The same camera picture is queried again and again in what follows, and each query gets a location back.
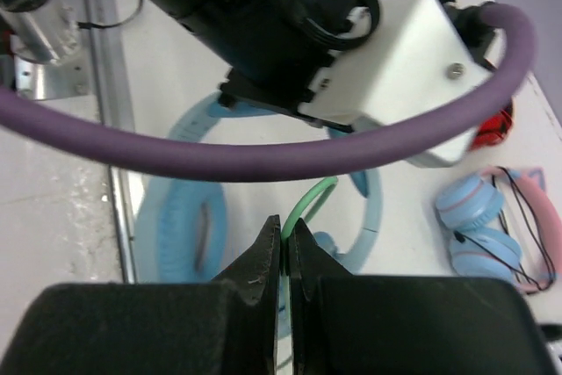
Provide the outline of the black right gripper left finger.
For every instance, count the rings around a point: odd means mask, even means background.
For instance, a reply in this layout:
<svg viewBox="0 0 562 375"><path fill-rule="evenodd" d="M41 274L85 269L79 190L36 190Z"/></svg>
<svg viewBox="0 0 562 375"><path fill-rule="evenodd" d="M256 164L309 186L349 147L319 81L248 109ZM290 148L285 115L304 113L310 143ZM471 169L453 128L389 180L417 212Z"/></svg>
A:
<svg viewBox="0 0 562 375"><path fill-rule="evenodd" d="M197 284L58 284L28 307L4 374L272 374L280 221Z"/></svg>

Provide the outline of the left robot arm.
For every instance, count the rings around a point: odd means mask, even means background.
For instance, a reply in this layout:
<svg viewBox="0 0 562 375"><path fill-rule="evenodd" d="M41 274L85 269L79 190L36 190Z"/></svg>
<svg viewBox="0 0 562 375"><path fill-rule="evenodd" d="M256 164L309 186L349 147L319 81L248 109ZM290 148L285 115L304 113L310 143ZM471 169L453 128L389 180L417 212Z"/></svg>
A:
<svg viewBox="0 0 562 375"><path fill-rule="evenodd" d="M77 119L1 92L1 124L52 148L150 175L138 248L147 260L134 285L59 285L31 305L1 369L16 374L272 374L278 300L288 262L298 287L298 331L319 330L314 289L354 268L319 247L298 213L269 217L255 242L222 268L224 183L284 182L353 174L378 190L374 133L277 145L205 144L221 119L293 112L324 68L371 40L378 0L150 0L232 69L241 90L264 100L212 94L170 137L154 138Z"/></svg>

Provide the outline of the light blue gaming headphones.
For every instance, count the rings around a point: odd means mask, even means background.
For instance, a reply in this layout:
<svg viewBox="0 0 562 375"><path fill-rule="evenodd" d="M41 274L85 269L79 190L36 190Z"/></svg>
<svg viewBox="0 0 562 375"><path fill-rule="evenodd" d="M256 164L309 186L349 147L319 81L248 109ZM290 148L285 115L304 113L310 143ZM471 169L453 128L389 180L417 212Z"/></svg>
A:
<svg viewBox="0 0 562 375"><path fill-rule="evenodd" d="M219 104L212 94L195 104L172 127L172 141L202 141L221 119L268 116L274 112L238 103L233 109ZM319 246L347 271L357 274L378 239L383 209L382 183L378 169L351 173L350 178L366 199L361 231L345 253L326 232L313 235ZM337 185L326 177L311 188L292 208L281 228L284 241L302 217L308 223L325 204ZM220 272L227 246L227 202L220 183L151 177L133 229L136 277L149 283L204 283ZM277 337L291 333L289 282L279 287Z"/></svg>

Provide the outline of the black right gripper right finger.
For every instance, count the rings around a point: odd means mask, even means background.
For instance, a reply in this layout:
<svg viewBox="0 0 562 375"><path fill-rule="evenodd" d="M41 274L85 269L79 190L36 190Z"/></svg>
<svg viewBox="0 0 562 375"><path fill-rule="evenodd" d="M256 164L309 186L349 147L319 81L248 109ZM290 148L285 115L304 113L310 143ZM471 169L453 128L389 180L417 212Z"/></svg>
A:
<svg viewBox="0 0 562 375"><path fill-rule="evenodd" d="M303 221L287 241L297 374L554 374L523 297L492 278L354 275Z"/></svg>

